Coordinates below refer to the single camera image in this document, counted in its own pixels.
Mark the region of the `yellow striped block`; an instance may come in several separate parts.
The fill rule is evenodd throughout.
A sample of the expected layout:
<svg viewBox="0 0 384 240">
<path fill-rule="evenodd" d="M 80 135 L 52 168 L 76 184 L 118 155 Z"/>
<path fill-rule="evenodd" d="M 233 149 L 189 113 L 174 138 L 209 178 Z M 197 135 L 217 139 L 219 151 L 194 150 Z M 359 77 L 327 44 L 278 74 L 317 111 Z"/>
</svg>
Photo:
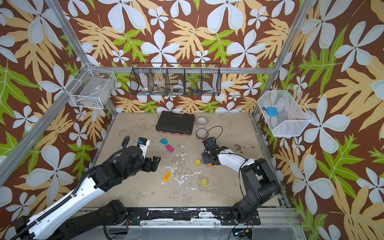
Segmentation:
<svg viewBox="0 0 384 240">
<path fill-rule="evenodd" d="M 167 183 L 170 180 L 170 178 L 172 177 L 172 175 L 173 174 L 171 172 L 169 172 L 169 171 L 166 172 L 166 174 L 163 177 L 163 181 Z"/>
</svg>

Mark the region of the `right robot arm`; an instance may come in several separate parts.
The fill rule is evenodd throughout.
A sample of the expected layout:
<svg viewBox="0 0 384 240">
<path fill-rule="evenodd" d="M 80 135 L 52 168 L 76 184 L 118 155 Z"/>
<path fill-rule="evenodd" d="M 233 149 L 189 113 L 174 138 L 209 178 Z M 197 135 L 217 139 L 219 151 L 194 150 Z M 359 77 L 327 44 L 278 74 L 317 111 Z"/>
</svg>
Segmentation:
<svg viewBox="0 0 384 240">
<path fill-rule="evenodd" d="M 206 165 L 224 165 L 238 173 L 242 179 L 240 186 L 243 198 L 234 204 L 234 219 L 239 223 L 249 218 L 261 205 L 281 193 L 277 177 L 265 159 L 249 159 L 223 146 L 216 138 L 203 140 L 203 163 Z"/>
</svg>

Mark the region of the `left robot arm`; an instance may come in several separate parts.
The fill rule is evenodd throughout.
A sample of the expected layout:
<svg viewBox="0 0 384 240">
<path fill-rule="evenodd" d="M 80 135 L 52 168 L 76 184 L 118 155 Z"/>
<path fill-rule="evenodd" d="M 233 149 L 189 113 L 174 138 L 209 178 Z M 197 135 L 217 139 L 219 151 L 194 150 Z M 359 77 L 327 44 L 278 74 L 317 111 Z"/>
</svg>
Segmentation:
<svg viewBox="0 0 384 240">
<path fill-rule="evenodd" d="M 120 149 L 82 176 L 76 187 L 48 209 L 15 227 L 13 240 L 46 240 L 83 206 L 138 172 L 156 172 L 160 157 L 147 158 L 137 146 Z"/>
</svg>

